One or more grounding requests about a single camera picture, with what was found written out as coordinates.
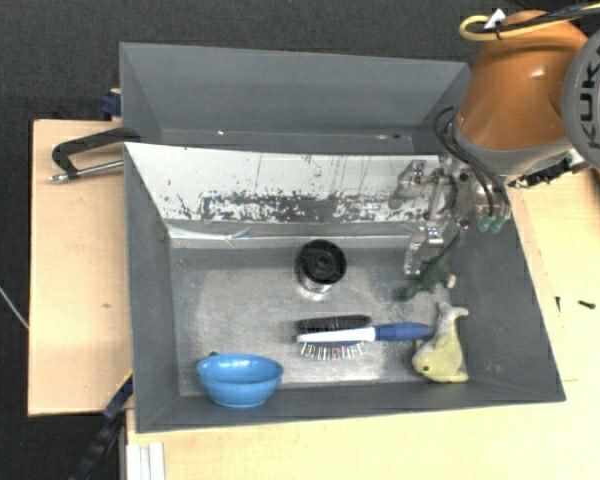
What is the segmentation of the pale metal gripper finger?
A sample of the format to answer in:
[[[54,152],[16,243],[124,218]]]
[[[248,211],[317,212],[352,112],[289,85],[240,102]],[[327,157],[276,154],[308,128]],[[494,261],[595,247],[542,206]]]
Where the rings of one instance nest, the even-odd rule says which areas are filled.
[[[423,268],[439,257],[445,249],[444,227],[426,223],[409,238],[403,270],[406,276],[420,276]]]
[[[413,210],[424,208],[424,192],[427,184],[426,162],[413,160],[398,175],[397,187],[389,197],[388,207],[399,210],[405,206]]]

